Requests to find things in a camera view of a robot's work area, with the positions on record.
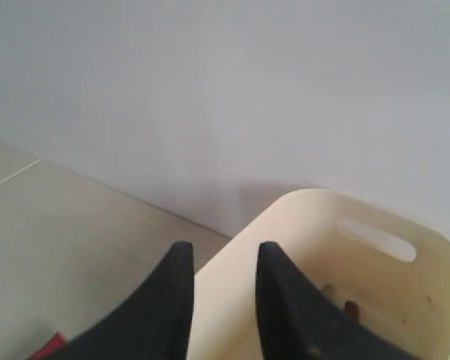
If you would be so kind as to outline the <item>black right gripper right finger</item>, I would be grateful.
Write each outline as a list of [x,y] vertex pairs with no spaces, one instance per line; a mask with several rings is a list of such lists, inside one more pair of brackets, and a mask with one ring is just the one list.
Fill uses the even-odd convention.
[[273,241],[258,250],[256,322],[264,359],[415,357],[351,320]]

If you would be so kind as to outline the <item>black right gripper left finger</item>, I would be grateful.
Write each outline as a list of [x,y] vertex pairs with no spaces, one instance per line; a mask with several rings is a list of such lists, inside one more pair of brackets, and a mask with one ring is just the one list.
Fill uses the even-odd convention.
[[194,249],[177,241],[114,311],[48,359],[186,359],[194,312]]

